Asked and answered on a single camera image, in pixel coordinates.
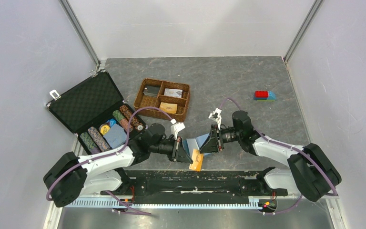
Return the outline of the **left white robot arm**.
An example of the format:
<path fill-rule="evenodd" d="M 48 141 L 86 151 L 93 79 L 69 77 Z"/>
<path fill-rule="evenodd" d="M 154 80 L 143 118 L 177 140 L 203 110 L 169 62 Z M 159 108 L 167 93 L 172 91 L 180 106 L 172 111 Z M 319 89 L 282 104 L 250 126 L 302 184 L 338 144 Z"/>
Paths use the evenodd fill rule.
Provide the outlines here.
<path fill-rule="evenodd" d="M 126 144 L 95 155 L 65 153 L 43 177 L 46 199 L 64 207 L 81 195 L 101 191 L 126 194 L 131 188 L 124 168 L 149 158 L 151 153 L 166 155 L 172 162 L 191 164 L 181 137 L 166 137 L 161 124 L 152 124 Z"/>

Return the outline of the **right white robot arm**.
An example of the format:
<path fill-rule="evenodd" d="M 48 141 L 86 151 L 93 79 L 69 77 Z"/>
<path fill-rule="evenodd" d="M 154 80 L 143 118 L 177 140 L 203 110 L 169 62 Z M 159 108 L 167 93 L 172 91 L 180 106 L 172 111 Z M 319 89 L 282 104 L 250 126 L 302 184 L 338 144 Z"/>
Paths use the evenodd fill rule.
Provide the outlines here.
<path fill-rule="evenodd" d="M 254 156 L 272 159 L 288 169 L 267 169 L 256 182 L 256 189 L 263 195 L 274 189 L 300 193 L 306 199 L 316 202 L 325 195 L 337 195 L 336 186 L 342 182 L 340 173 L 325 155 L 320 146 L 309 143 L 306 146 L 290 145 L 274 140 L 257 131 L 243 110 L 233 112 L 233 126 L 222 127 L 220 109 L 209 118 L 213 124 L 200 153 L 218 153 L 227 143 L 238 142 L 241 149 Z"/>

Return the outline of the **blue card holder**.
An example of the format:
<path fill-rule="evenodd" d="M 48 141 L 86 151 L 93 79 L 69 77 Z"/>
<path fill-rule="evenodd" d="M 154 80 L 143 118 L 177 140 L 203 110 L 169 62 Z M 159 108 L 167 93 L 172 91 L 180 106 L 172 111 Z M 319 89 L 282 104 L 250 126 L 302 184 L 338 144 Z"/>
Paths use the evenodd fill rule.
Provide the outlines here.
<path fill-rule="evenodd" d="M 200 147 L 205 143 L 209 134 L 200 135 L 195 138 L 187 138 L 182 141 L 184 150 L 189 156 L 193 155 L 194 149 L 200 149 Z"/>

